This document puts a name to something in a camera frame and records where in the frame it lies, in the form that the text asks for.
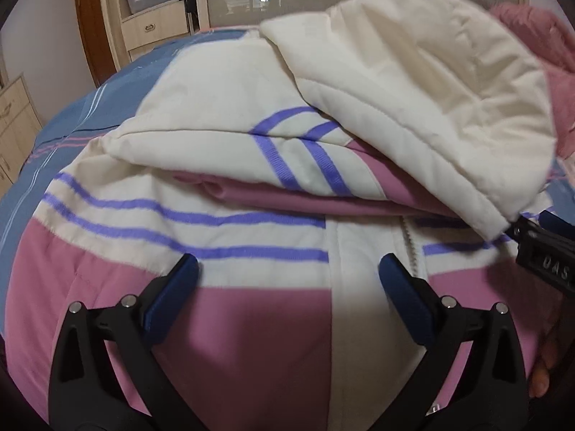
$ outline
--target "pink blanket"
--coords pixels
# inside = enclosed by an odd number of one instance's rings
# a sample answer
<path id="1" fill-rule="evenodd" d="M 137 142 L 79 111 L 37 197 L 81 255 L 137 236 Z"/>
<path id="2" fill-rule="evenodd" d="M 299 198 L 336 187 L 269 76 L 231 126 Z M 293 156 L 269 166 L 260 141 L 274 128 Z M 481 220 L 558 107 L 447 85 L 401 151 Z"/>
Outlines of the pink blanket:
<path id="1" fill-rule="evenodd" d="M 557 129 L 557 155 L 575 152 L 575 37 L 552 12 L 528 5 L 501 3 L 491 14 L 505 24 L 540 59 L 547 73 Z"/>

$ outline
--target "pink fabric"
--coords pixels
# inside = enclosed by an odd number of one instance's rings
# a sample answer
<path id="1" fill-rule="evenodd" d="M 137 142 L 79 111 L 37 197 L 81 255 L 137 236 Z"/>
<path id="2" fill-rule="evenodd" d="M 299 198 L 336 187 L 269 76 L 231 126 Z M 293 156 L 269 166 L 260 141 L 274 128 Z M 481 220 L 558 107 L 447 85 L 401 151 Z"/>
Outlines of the pink fabric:
<path id="1" fill-rule="evenodd" d="M 481 269 L 456 270 L 432 276 L 429 284 L 439 296 L 454 296 L 462 306 L 491 309 L 497 302 L 511 310 L 521 342 L 525 372 L 536 360 L 539 336 L 548 329 L 546 319 L 561 299 L 561 294 L 519 267 L 513 259 Z M 445 407 L 464 370 L 471 343 L 462 345 L 437 402 Z"/>
<path id="2" fill-rule="evenodd" d="M 575 152 L 575 37 L 545 9 L 502 3 L 491 14 L 543 61 L 553 103 L 557 155 L 567 158 Z"/>
<path id="3" fill-rule="evenodd" d="M 153 277 L 30 221 L 10 279 L 6 353 L 14 382 L 44 419 L 52 352 L 69 303 L 111 306 L 141 292 Z M 329 290 L 198 289 L 154 354 L 213 431 L 327 428 Z M 130 404 L 145 411 L 117 359 L 113 364 Z"/>
<path id="4" fill-rule="evenodd" d="M 389 158 L 357 140 L 352 141 L 348 148 L 370 168 L 388 201 L 314 196 L 264 183 L 247 183 L 199 173 L 174 172 L 173 176 L 202 188 L 219 200 L 266 209 L 332 216 L 421 216 L 433 213 L 455 217 L 446 205 Z"/>

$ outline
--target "metal handle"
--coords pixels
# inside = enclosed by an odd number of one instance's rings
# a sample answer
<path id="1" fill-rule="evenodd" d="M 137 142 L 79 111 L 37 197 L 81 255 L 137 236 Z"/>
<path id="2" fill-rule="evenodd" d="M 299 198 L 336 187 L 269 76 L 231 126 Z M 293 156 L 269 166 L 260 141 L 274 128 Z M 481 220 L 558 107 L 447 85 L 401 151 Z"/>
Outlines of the metal handle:
<path id="1" fill-rule="evenodd" d="M 8 162 L 6 162 L 6 159 L 4 158 L 4 156 L 2 154 L 0 154 L 0 160 L 2 160 L 2 162 L 4 163 L 4 168 L 7 171 L 10 171 L 10 165 L 8 164 Z"/>
<path id="2" fill-rule="evenodd" d="M 2 113 L 0 113 L 0 118 L 5 118 L 10 114 L 10 109 L 12 108 L 12 102 L 10 102 L 6 108 L 4 110 L 2 110 Z"/>

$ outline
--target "bed sheet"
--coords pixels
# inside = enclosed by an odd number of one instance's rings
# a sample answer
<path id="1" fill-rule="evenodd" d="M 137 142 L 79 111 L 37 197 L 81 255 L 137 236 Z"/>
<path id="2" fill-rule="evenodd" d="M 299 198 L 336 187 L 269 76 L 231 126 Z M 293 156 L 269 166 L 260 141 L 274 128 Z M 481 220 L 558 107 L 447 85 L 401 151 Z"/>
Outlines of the bed sheet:
<path id="1" fill-rule="evenodd" d="M 19 179 L 0 201 L 0 333 L 4 333 L 6 292 L 20 237 L 54 176 L 76 158 L 91 138 L 134 116 L 181 48 L 237 39 L 244 34 L 245 30 L 212 30 L 157 47 L 69 105 L 41 130 Z"/>

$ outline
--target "bed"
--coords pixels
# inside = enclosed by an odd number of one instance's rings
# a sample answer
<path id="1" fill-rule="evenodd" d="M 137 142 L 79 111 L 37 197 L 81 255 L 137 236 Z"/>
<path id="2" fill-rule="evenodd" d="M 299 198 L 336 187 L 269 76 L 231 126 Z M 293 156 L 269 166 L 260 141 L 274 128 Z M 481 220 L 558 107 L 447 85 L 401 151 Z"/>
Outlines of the bed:
<path id="1" fill-rule="evenodd" d="M 238 39 L 244 34 L 244 30 L 214 30 L 158 47 L 117 73 L 95 92 L 67 107 L 38 135 L 34 150 L 22 168 L 20 179 L 0 202 L 1 306 L 5 304 L 9 275 L 19 239 L 38 202 L 44 196 L 45 189 L 56 174 L 73 161 L 91 138 L 114 130 L 124 120 L 132 117 L 160 75 L 183 47 L 203 42 Z M 549 177 L 547 194 L 551 202 L 545 207 L 552 208 L 563 219 L 575 223 L 575 193 L 569 184 L 564 167 L 558 161 L 555 162 Z M 461 227 L 458 227 L 459 223 L 441 219 L 422 218 L 418 224 L 421 228 L 438 228 L 445 225 L 447 231 L 461 230 Z M 317 227 L 322 223 L 315 222 L 311 225 Z M 430 241 L 427 246 L 430 255 L 442 257 L 446 254 L 445 247 L 440 248 L 435 242 Z M 485 245 L 478 247 L 486 251 L 493 248 L 494 246 L 485 247 Z M 447 279 L 437 280 L 434 288 L 438 292 L 447 292 L 451 289 L 450 281 Z M 473 285 L 465 287 L 467 292 L 473 289 Z M 465 300 L 465 295 L 462 294 L 461 301 L 465 303 Z M 4 333 L 5 313 L 4 310 L 0 312 L 0 329 Z M 537 339 L 531 338 L 530 341 L 537 342 Z"/>

